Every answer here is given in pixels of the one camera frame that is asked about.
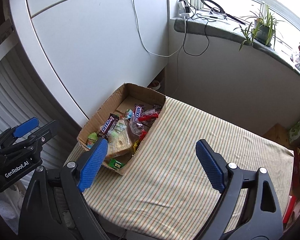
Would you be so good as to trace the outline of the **Snickers bar upper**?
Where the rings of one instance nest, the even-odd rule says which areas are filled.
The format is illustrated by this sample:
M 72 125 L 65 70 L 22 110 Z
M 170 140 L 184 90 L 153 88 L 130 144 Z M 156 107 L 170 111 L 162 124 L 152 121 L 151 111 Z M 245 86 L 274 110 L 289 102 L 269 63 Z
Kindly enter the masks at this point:
M 145 109 L 144 105 L 138 105 L 138 104 L 134 105 L 133 114 L 134 114 L 134 121 L 135 122 L 139 121 L 139 117 L 142 115 L 144 109 Z

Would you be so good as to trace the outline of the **white power strip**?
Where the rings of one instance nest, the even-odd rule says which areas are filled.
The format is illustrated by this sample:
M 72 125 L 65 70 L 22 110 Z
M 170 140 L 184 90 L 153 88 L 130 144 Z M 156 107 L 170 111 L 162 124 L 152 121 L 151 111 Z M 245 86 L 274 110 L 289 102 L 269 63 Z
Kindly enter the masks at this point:
M 178 11 L 181 18 L 190 18 L 191 10 L 187 0 L 178 1 Z

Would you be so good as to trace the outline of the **Snickers bar lower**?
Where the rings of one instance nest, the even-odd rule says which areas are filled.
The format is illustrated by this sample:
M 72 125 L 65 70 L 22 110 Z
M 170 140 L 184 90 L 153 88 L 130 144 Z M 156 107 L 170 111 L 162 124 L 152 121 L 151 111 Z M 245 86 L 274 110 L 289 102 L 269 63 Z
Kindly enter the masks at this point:
M 119 116 L 111 113 L 108 116 L 104 125 L 101 127 L 100 131 L 97 133 L 97 136 L 101 138 L 108 138 L 118 121 L 119 121 Z

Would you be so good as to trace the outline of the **white cabinet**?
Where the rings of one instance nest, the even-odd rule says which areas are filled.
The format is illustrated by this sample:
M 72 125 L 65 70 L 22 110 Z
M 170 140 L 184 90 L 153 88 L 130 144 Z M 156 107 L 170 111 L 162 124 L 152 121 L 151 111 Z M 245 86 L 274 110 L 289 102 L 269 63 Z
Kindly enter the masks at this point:
M 147 86 L 168 63 L 167 0 L 9 0 L 41 81 L 83 126 L 123 83 Z

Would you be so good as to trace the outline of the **small figurine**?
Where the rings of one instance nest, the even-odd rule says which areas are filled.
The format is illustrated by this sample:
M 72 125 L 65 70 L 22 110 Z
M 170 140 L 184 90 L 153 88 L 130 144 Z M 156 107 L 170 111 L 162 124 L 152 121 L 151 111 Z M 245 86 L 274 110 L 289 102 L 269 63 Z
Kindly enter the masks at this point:
M 290 60 L 294 67 L 300 72 L 300 43 L 298 44 L 297 51 L 290 55 Z

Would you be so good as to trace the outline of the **black candy wrapper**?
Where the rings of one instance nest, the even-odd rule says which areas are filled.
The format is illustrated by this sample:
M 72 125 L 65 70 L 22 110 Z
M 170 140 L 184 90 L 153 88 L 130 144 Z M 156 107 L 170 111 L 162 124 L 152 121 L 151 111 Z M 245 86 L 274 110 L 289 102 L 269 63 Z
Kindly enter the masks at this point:
M 153 105 L 153 108 L 156 112 L 161 112 L 162 111 L 162 106 L 161 105 L 157 105 L 157 104 L 154 104 Z

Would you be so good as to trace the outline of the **yellow candy wrapper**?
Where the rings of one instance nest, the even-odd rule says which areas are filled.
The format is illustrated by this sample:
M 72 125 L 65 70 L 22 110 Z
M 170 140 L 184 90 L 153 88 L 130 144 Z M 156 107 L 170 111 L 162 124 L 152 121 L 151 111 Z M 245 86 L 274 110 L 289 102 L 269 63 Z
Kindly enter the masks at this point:
M 139 140 L 136 140 L 134 142 L 134 145 L 133 145 L 133 152 L 136 153 L 136 151 L 138 150 L 138 146 L 139 146 L 140 142 Z

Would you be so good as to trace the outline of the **green blue nut snack packet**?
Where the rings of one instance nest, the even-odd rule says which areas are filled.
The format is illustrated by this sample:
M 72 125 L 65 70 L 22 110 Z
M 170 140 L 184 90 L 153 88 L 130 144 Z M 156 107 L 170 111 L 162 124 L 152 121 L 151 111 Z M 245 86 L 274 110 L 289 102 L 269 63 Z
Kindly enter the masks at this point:
M 96 132 L 89 134 L 87 137 L 87 148 L 91 149 L 97 140 L 98 136 Z

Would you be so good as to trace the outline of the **orange blue egg snack packet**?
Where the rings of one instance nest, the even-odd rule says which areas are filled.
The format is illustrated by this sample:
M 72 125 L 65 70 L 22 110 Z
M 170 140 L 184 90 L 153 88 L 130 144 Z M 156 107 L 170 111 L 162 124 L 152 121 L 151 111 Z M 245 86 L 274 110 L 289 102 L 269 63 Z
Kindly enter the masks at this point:
M 132 115 L 133 115 L 133 111 L 131 109 L 127 109 L 125 114 L 124 114 L 124 117 L 126 119 L 130 119 L 132 117 Z

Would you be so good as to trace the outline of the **brown cardboard box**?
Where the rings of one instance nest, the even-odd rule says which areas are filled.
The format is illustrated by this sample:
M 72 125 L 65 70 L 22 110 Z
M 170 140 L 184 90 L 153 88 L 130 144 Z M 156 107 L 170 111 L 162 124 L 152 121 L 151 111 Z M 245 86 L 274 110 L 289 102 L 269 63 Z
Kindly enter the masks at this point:
M 270 128 L 262 137 L 277 142 L 278 144 L 286 144 L 288 142 L 288 131 L 281 124 L 277 123 Z

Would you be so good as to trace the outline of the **potted spider plant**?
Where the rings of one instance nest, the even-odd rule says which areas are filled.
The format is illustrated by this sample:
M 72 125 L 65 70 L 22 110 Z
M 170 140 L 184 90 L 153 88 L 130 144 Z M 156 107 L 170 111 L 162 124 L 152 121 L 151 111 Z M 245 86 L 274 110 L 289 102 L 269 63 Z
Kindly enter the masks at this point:
M 273 40 L 273 46 L 275 46 L 276 26 L 282 20 L 275 18 L 267 3 L 264 3 L 263 9 L 259 10 L 258 14 L 252 11 L 251 13 L 252 15 L 246 18 L 253 19 L 253 22 L 250 22 L 245 28 L 239 25 L 234 29 L 239 29 L 244 36 L 244 40 L 241 42 L 238 50 L 240 51 L 245 45 L 252 46 L 254 41 L 258 41 L 266 47 L 271 47 Z

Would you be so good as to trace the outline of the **dark green candy wrapper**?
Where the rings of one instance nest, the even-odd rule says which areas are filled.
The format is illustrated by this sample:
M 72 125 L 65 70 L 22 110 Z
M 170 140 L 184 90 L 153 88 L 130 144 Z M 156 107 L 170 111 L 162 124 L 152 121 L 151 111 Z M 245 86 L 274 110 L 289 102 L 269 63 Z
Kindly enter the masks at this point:
M 114 158 L 111 158 L 108 166 L 115 170 L 119 170 L 124 167 L 124 164 Z

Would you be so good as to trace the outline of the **red-ended clear snack bag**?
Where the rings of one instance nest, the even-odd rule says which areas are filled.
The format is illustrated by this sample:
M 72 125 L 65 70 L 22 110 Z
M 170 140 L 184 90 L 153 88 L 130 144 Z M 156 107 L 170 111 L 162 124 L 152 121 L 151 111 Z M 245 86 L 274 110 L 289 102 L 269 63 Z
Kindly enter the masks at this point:
M 149 121 L 152 119 L 156 119 L 159 117 L 159 112 L 155 109 L 149 109 L 145 112 L 143 112 L 139 117 L 138 121 L 143 122 L 143 121 Z

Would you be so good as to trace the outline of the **bread in clear bag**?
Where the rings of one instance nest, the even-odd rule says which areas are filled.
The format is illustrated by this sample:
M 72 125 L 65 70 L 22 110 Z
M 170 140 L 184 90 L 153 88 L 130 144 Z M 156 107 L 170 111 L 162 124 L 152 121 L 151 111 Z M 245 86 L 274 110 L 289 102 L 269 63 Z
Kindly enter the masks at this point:
M 119 157 L 132 149 L 132 141 L 128 133 L 128 124 L 120 119 L 108 137 L 108 152 L 106 159 Z

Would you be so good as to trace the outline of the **snickers bar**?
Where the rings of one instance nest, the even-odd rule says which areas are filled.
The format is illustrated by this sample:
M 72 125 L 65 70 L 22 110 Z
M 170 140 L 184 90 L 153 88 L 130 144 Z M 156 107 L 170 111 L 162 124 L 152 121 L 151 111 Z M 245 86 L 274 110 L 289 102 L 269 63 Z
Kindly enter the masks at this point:
M 144 105 L 138 105 L 138 104 L 134 105 L 133 114 L 134 114 L 134 121 L 135 122 L 139 121 L 139 117 L 142 115 L 144 109 L 145 109 Z
M 119 121 L 119 116 L 111 113 L 108 116 L 104 125 L 101 127 L 100 131 L 97 133 L 97 136 L 101 138 L 108 138 L 118 121 Z

